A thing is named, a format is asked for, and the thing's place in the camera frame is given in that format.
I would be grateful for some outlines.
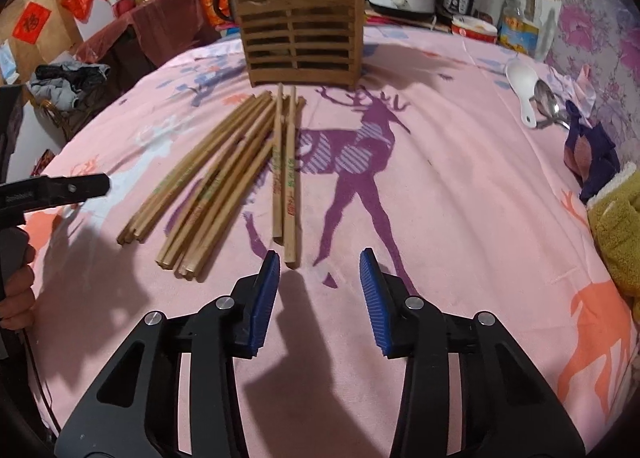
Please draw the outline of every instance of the black cable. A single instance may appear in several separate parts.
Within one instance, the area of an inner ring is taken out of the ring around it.
[[[31,369],[33,369],[33,376],[36,379],[36,384],[38,385],[38,391],[40,392],[40,397],[42,398],[44,407],[47,409],[47,412],[49,413],[51,422],[53,422],[53,425],[56,427],[56,431],[58,432],[58,434],[60,434],[62,429],[60,427],[60,424],[58,423],[58,419],[56,419],[56,416],[53,414],[53,409],[51,409],[51,406],[47,402],[47,397],[44,394],[44,388],[42,387],[42,382],[40,381],[40,376],[38,375],[38,369],[36,368],[36,359],[33,356],[33,350],[31,349],[31,343],[29,342],[29,336],[27,335],[27,330],[23,329],[21,330],[21,332],[24,337],[24,345],[27,346],[29,359],[31,361]]]

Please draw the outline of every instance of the human hand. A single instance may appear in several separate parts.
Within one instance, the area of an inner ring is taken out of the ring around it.
[[[33,286],[33,269],[29,263],[36,257],[36,249],[27,245],[24,252],[23,266],[15,271],[4,284],[6,297],[0,301],[0,327],[19,330],[31,326],[34,321],[33,307],[36,298]]]

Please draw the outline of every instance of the wooden rack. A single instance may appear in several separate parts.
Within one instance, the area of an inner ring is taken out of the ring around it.
[[[362,66],[364,0],[236,0],[251,85],[354,89]]]

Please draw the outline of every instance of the bottle label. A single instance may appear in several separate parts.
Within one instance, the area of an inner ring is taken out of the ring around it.
[[[505,16],[500,29],[500,44],[516,52],[533,56],[540,30],[512,16]]]

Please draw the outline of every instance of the floral wallpaper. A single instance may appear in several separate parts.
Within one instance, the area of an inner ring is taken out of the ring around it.
[[[640,164],[640,12],[633,0],[563,0],[546,62],[574,78],[591,66],[591,117],[616,143],[621,162]]]

